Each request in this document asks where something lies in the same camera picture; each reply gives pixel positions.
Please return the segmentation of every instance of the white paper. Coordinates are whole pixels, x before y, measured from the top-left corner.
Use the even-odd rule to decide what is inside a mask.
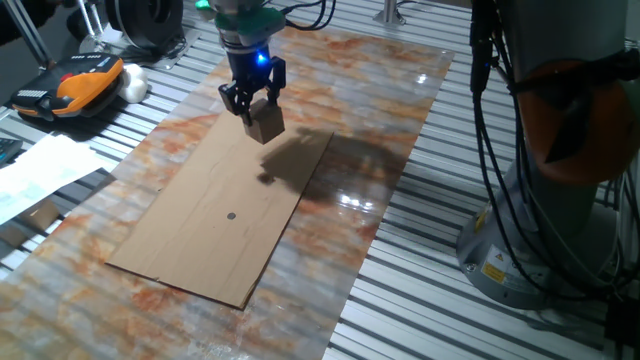
[[[102,166],[88,146],[47,135],[15,164],[0,169],[0,224]]]

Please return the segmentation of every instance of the black strap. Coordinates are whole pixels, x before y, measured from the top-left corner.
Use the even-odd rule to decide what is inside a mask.
[[[615,80],[630,81],[640,77],[640,52],[637,49],[621,51],[606,58],[586,62],[571,70],[510,84],[513,94],[555,85],[580,83],[602,85]]]

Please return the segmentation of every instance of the orange device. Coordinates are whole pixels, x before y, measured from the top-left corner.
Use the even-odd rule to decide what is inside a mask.
[[[104,53],[75,55],[58,62],[11,96],[20,113],[49,121],[93,116],[122,87],[122,59]]]

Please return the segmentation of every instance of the yellow warning label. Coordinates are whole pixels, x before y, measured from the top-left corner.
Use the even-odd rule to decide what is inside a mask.
[[[499,282],[500,284],[502,284],[502,282],[504,281],[505,272],[489,264],[488,262],[484,263],[482,272],[493,280]]]
[[[487,210],[485,210],[482,214],[480,214],[476,219],[476,226],[473,229],[473,232],[475,234],[477,234],[478,231],[480,231],[480,229],[482,229],[482,227],[484,226],[484,219],[486,217],[487,217]]]

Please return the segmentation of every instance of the glossy surface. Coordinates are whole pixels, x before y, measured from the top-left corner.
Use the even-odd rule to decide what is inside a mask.
[[[286,121],[336,133],[246,309],[104,265],[223,111],[224,62],[1,284],[3,358],[322,356],[453,54],[290,30],[271,51]]]

